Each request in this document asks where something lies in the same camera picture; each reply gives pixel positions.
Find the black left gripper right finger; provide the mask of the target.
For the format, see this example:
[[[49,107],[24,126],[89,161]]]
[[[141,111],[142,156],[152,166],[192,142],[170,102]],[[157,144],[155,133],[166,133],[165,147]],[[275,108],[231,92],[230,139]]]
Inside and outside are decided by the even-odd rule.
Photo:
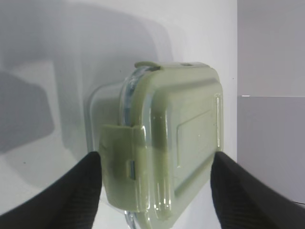
[[[223,229],[303,229],[305,209],[270,189],[223,152],[211,169],[216,215]]]

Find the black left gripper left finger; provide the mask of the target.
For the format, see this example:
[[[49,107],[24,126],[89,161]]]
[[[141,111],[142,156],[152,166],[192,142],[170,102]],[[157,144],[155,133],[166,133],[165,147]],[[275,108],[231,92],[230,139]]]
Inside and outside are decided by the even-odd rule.
[[[88,153],[59,180],[0,217],[2,229],[91,229],[102,190],[101,157]]]

